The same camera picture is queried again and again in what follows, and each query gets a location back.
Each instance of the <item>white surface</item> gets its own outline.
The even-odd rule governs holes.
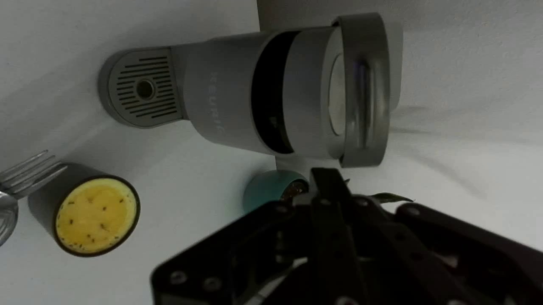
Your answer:
[[[62,252],[20,205],[0,249],[1,305],[147,305],[151,271],[241,215],[241,189],[273,159],[203,140],[190,123],[115,123],[96,72],[115,50],[258,30],[252,0],[5,0],[0,3],[0,167],[52,149],[134,183],[140,218],[100,257]]]
[[[403,23],[381,166],[344,171],[543,249],[543,1],[259,0],[264,28],[381,11]]]

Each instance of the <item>yellow disc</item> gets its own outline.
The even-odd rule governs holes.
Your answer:
[[[57,242],[74,254],[101,254],[130,233],[137,211],[137,194],[129,184],[115,178],[90,179],[57,208]]]

